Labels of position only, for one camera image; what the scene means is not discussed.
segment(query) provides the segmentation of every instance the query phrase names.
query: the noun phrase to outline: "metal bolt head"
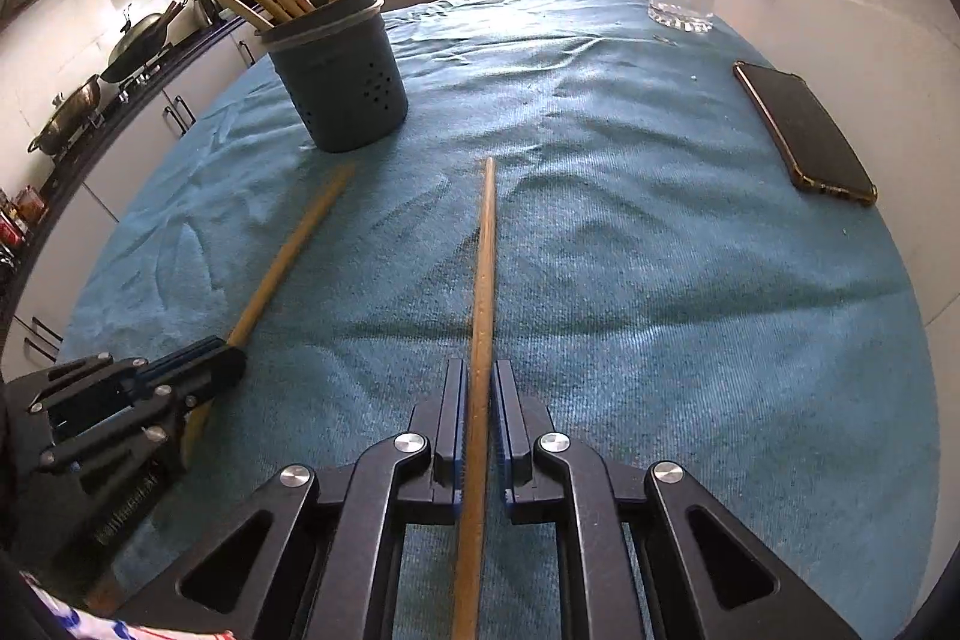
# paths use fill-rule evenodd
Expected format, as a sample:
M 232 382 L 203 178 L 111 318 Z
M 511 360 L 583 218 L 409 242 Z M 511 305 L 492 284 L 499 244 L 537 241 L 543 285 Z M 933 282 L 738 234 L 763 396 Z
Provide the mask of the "metal bolt head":
M 680 482 L 683 480 L 683 467 L 673 461 L 661 461 L 654 464 L 654 477 L 660 482 Z
M 164 432 L 160 426 L 150 426 L 143 429 L 143 434 L 147 435 L 150 442 L 163 442 L 167 438 L 167 432 Z
M 570 438 L 560 432 L 548 432 L 541 437 L 541 448 L 547 453 L 563 453 L 570 447 Z
M 394 447 L 400 453 L 416 453 L 416 451 L 421 451 L 424 445 L 426 445 L 426 440 L 416 432 L 397 434 L 397 438 L 394 440 Z
M 302 464 L 291 464 L 280 473 L 280 482 L 287 488 L 299 488 L 310 480 L 310 470 Z

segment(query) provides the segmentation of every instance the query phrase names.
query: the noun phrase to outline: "blue tablecloth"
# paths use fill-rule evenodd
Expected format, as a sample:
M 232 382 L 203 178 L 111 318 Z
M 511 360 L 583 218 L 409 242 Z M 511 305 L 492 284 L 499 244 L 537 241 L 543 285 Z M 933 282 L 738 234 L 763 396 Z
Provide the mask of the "blue tablecloth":
M 498 162 L 496 356 L 605 456 L 680 461 L 863 637 L 925 569 L 938 429 L 925 336 L 880 214 L 787 180 L 721 22 L 644 0 L 456 0 L 385 16 L 410 114 L 337 157 L 269 58 L 121 220 L 62 355 L 227 335 L 307 203 L 358 175 L 253 335 L 198 461 L 118 563 L 142 584 L 277 468 L 352 461 L 469 355 L 481 159 Z M 408 536 L 397 637 L 448 633 L 453 534 Z M 547 528 L 491 502 L 485 638 L 559 636 Z

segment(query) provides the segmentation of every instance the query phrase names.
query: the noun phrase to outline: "pot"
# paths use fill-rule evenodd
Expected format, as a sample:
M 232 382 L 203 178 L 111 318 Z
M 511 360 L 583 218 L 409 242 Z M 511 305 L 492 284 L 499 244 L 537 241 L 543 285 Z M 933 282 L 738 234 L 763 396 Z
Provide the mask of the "pot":
M 171 1 L 170 6 L 161 15 L 157 12 L 138 20 L 136 25 L 126 25 L 120 30 L 124 36 L 110 52 L 109 66 L 104 69 L 104 82 L 121 82 L 157 55 L 167 43 L 167 26 L 179 15 L 187 0 Z
M 40 150 L 55 156 L 69 142 L 77 130 L 89 121 L 93 111 L 100 105 L 99 76 L 95 74 L 64 101 L 59 95 L 54 99 L 56 111 L 43 126 L 40 134 L 27 147 L 27 152 Z

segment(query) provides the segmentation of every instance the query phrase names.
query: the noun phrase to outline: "cabinet handle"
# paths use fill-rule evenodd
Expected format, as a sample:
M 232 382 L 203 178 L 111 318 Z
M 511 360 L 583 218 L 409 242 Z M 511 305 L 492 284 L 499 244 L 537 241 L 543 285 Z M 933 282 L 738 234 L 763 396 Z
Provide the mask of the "cabinet handle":
M 190 111 L 190 107 L 186 105 L 186 101 L 184 101 L 184 97 L 182 95 L 178 95 L 176 98 L 174 98 L 174 106 L 176 107 L 176 105 L 178 104 L 184 105 L 186 114 L 190 116 L 190 124 L 189 126 L 187 126 L 187 128 L 193 128 L 193 126 L 197 124 L 197 119 L 195 118 L 193 113 Z
M 186 126 L 184 125 L 184 121 L 182 121 L 182 120 L 179 118 L 179 115 L 176 114 L 176 112 L 174 112 L 172 109 L 170 109 L 170 107 L 164 107 L 164 108 L 163 108 L 163 116 L 166 118 L 166 116 L 168 116 L 168 115 L 171 116 L 171 118 L 174 119 L 174 123 L 175 123 L 177 126 L 179 126 L 179 130 L 181 130 L 181 136 L 183 136 L 183 135 L 186 133 Z
M 250 52 L 250 48 L 247 46 L 247 43 L 241 39 L 237 43 L 237 47 L 239 47 L 239 49 L 242 49 L 243 52 L 246 52 L 247 57 L 250 59 L 250 65 L 253 66 L 253 64 L 256 63 L 256 58 L 253 57 L 253 53 Z
M 26 347 L 32 347 L 32 349 L 34 349 L 35 351 L 37 351 L 37 353 L 40 353 L 40 355 L 45 356 L 45 357 L 48 357 L 48 359 L 50 360 L 51 363 L 56 363 L 56 357 L 55 357 L 55 356 L 51 356 L 49 353 L 47 353 L 47 352 L 45 351 L 45 349 L 41 348 L 40 345 L 37 345 L 37 343 L 33 342 L 28 336 L 24 336 L 24 338 L 23 338 L 23 346 L 24 346 L 25 348 L 26 348 Z

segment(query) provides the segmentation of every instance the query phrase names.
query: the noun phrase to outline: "kitchen counter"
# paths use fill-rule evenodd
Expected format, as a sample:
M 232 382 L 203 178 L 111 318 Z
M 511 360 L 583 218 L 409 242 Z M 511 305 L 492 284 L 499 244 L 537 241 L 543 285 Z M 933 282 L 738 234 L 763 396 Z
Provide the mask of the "kitchen counter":
M 96 166 L 114 140 L 163 88 L 210 47 L 220 42 L 233 30 L 240 28 L 240 25 L 243 25 L 243 19 L 234 18 L 227 23 L 222 23 L 222 25 L 216 25 L 214 28 L 191 34 L 181 43 L 184 44 L 183 47 L 178 44 L 176 55 L 166 62 L 162 73 L 151 80 L 142 91 L 133 95 L 130 102 L 120 112 L 112 116 L 109 121 L 105 122 L 100 128 L 90 129 L 78 141 L 79 145 L 83 145 L 83 149 L 80 150 L 80 154 L 69 171 L 51 175 L 51 178 L 40 191 L 40 194 L 47 199 L 46 215 L 41 220 L 40 225 L 31 232 L 24 247 L 20 249 L 18 254 L 19 271 L 0 298 L 0 347 L 6 342 L 8 328 L 10 328 L 13 320 L 20 295 L 26 286 L 27 279 L 30 277 L 38 256 L 40 256 L 43 244 L 47 241 L 54 225 L 64 213 L 64 209 L 73 199 L 74 194 L 83 187 L 83 182 L 90 174 L 90 170 Z

